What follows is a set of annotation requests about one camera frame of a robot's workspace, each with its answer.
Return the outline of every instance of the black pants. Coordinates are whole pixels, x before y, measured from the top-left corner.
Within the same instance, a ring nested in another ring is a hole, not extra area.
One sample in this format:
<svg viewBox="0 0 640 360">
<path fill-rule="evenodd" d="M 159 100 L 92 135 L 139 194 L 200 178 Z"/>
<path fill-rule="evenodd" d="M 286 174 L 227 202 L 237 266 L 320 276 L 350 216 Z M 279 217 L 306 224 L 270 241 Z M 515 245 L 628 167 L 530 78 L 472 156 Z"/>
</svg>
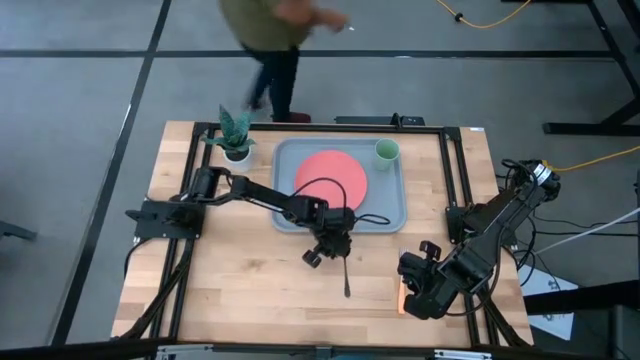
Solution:
<svg viewBox="0 0 640 360">
<path fill-rule="evenodd" d="M 256 51 L 244 45 L 242 47 L 262 64 L 262 69 L 249 95 L 249 106 L 258 108 L 264 91 L 269 87 L 273 120 L 287 122 L 291 114 L 291 98 L 298 71 L 300 50 L 292 47 L 289 51 Z"/>
</svg>

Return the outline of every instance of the white pot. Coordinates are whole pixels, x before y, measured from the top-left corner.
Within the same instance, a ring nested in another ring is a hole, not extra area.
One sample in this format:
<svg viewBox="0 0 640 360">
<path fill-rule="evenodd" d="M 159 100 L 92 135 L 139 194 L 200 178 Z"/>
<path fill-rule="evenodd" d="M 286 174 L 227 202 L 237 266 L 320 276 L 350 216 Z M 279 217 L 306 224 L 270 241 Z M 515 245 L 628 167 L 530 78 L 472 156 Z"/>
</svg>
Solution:
<svg viewBox="0 0 640 360">
<path fill-rule="evenodd" d="M 224 154 L 224 159 L 227 161 L 227 163 L 229 164 L 229 167 L 235 171 L 235 172 L 247 172 L 249 171 L 249 169 L 251 169 L 251 166 L 253 165 L 253 150 L 251 149 L 253 146 L 249 147 L 249 153 L 247 154 L 247 156 L 240 160 L 240 161 L 233 161 L 233 160 L 229 160 L 229 158 L 227 157 L 227 153 L 223 152 Z"/>
</svg>

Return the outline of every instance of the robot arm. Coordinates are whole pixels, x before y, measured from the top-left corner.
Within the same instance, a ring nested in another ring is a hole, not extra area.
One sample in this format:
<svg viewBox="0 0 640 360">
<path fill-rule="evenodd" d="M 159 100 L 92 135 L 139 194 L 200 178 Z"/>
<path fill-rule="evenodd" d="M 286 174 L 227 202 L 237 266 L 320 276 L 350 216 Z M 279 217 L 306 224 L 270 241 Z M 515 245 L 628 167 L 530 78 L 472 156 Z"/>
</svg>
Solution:
<svg viewBox="0 0 640 360">
<path fill-rule="evenodd" d="M 400 258 L 398 274 L 413 292 L 405 298 L 406 312 L 420 319 L 438 319 L 458 293 L 478 294 L 494 274 L 501 247 L 518 226 L 538 205 L 557 197 L 559 177 L 544 165 L 523 162 L 512 170 L 509 188 L 488 203 L 448 219 L 449 235 L 457 245 L 444 260 L 439 262 L 441 249 L 428 241 L 420 244 L 425 258 L 412 253 Z"/>
<path fill-rule="evenodd" d="M 230 186 L 229 193 L 215 197 L 218 182 L 224 176 Z M 352 209 L 329 208 L 329 203 L 317 197 L 285 195 L 255 183 L 245 176 L 232 175 L 222 167 L 202 167 L 196 170 L 190 189 L 176 196 L 174 201 L 195 202 L 220 206 L 229 201 L 247 201 L 282 214 L 289 222 L 308 228 L 318 244 L 307 251 L 302 259 L 311 267 L 317 267 L 321 259 L 347 257 L 351 251 L 351 237 L 356 217 Z"/>
</svg>

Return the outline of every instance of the yellow cable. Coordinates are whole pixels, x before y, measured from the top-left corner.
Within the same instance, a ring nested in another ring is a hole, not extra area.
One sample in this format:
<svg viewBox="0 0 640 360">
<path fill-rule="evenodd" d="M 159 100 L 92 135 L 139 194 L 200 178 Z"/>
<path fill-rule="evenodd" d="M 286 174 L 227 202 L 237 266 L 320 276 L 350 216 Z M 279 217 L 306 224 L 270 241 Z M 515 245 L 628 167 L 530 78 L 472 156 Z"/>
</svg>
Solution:
<svg viewBox="0 0 640 360">
<path fill-rule="evenodd" d="M 607 155 L 607 156 L 603 156 L 601 158 L 597 158 L 595 160 L 591 160 L 591 161 L 587 161 L 586 163 L 582 163 L 582 164 L 578 164 L 578 165 L 574 165 L 574 166 L 570 166 L 568 168 L 556 168 L 553 167 L 551 165 L 549 165 L 549 163 L 546 160 L 542 160 L 542 163 L 548 167 L 549 169 L 555 171 L 555 172 L 565 172 L 565 171 L 571 171 L 571 170 L 576 170 L 576 169 L 580 169 L 583 168 L 585 166 L 589 166 L 589 165 L 593 165 L 595 163 L 599 163 L 600 161 L 604 161 L 604 160 L 609 160 L 609 159 L 613 159 L 614 157 L 617 156 L 621 156 L 621 155 L 626 155 L 626 154 L 630 154 L 636 150 L 640 150 L 640 146 L 636 146 L 633 147 L 631 149 L 625 150 L 625 151 L 620 151 L 618 153 L 615 154 L 611 154 L 611 155 Z"/>
<path fill-rule="evenodd" d="M 436 0 L 440 3 L 440 5 L 444 6 L 445 9 L 447 9 L 451 15 L 456 16 L 458 13 L 456 13 L 455 11 L 453 11 L 453 9 L 451 9 L 449 7 L 449 5 L 447 5 L 444 1 L 442 0 Z M 476 29 L 490 29 L 494 26 L 498 26 L 500 24 L 502 24 L 503 22 L 511 19 L 512 17 L 514 17 L 517 13 L 520 12 L 520 10 L 524 9 L 527 5 L 529 5 L 531 3 L 531 0 L 527 0 L 524 4 L 522 4 L 519 8 L 517 8 L 514 12 L 512 12 L 509 16 L 505 17 L 504 19 L 500 20 L 500 21 L 496 21 L 493 24 L 489 24 L 489 25 L 476 25 L 476 24 L 472 24 L 470 22 L 468 22 L 467 20 L 465 20 L 464 17 L 460 17 L 460 21 L 462 21 L 463 23 L 471 26 L 472 28 L 476 28 Z"/>
</svg>

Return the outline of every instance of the orange object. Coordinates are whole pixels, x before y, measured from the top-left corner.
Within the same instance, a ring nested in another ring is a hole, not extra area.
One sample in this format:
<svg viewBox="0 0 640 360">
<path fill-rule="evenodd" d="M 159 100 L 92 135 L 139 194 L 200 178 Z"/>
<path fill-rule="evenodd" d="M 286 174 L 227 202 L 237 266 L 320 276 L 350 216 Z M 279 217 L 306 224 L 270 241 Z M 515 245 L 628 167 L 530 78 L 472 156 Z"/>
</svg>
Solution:
<svg viewBox="0 0 640 360">
<path fill-rule="evenodd" d="M 404 314 L 404 284 L 400 278 L 400 286 L 398 287 L 398 314 Z"/>
<path fill-rule="evenodd" d="M 400 251 L 398 251 L 398 255 L 399 257 L 402 257 L 402 254 L 406 253 L 407 249 L 406 248 L 400 248 Z M 398 314 L 402 315 L 404 314 L 404 297 L 405 297 L 405 286 L 404 283 L 402 282 L 402 275 L 400 275 L 400 282 L 398 285 Z"/>
<path fill-rule="evenodd" d="M 298 168 L 294 187 L 296 191 L 309 181 L 317 178 L 330 178 L 342 185 L 347 193 L 347 207 L 355 210 L 367 193 L 367 174 L 362 165 L 342 151 L 327 150 L 307 158 Z M 330 181 L 318 181 L 300 194 L 315 196 L 329 202 L 330 208 L 343 207 L 344 197 L 340 187 Z"/>
</svg>

